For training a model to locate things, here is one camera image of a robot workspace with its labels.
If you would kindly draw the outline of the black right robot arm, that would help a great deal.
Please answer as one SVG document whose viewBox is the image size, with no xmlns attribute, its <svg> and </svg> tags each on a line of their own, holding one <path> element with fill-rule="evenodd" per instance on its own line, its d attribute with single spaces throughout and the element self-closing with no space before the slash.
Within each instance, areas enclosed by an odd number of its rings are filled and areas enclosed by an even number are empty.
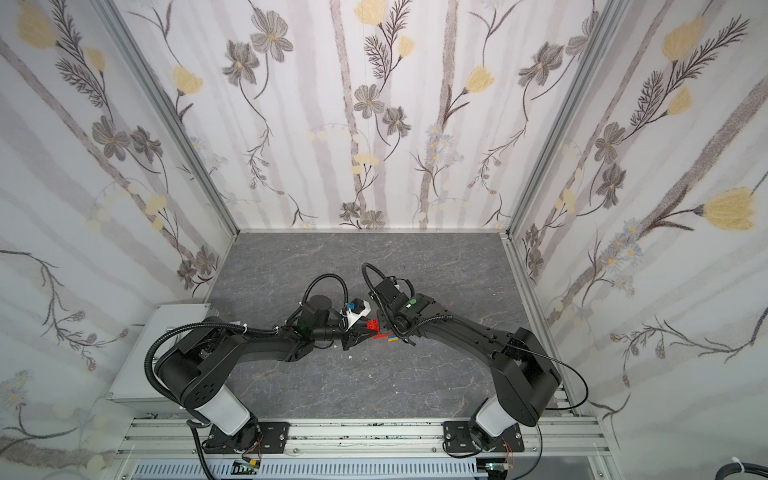
<svg viewBox="0 0 768 480">
<path fill-rule="evenodd" d="M 489 368 L 494 395 L 468 422 L 470 437 L 479 448 L 488 449 L 516 424 L 538 424 L 562 377 L 530 330 L 509 332 L 482 326 L 429 296 L 407 296 L 391 280 L 381 281 L 371 294 L 396 335 L 443 343 Z"/>
</svg>

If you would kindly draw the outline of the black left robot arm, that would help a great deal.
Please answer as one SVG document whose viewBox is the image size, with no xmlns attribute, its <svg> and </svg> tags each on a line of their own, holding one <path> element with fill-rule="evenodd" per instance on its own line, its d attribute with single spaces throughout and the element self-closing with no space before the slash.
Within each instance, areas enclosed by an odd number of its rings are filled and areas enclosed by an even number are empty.
<svg viewBox="0 0 768 480">
<path fill-rule="evenodd" d="M 189 413 L 196 427 L 211 428 L 200 453 L 252 452 L 267 433 L 226 386 L 244 362 L 296 362 L 336 340 L 348 349 L 371 331 L 370 303 L 355 298 L 339 311 L 331 300 L 314 295 L 301 302 L 285 324 L 272 329 L 227 323 L 216 316 L 176 327 L 149 347 L 143 364 L 149 384 Z"/>
</svg>

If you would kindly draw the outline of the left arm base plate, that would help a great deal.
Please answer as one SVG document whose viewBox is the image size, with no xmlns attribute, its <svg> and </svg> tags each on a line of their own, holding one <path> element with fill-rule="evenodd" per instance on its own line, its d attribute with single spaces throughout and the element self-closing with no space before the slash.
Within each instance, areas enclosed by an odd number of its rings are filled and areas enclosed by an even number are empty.
<svg viewBox="0 0 768 480">
<path fill-rule="evenodd" d="M 213 425 L 202 443 L 206 454 L 282 454 L 288 440 L 289 422 L 247 422 L 232 436 Z"/>
</svg>

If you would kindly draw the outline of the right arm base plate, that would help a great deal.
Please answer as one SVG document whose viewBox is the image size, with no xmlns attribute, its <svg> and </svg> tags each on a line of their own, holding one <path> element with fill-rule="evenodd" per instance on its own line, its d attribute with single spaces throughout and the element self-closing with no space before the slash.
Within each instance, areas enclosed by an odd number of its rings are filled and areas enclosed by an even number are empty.
<svg viewBox="0 0 768 480">
<path fill-rule="evenodd" d="M 519 453 L 525 450 L 518 423 L 493 437 L 468 420 L 449 420 L 442 423 L 443 446 L 454 456 L 481 453 Z"/>
</svg>

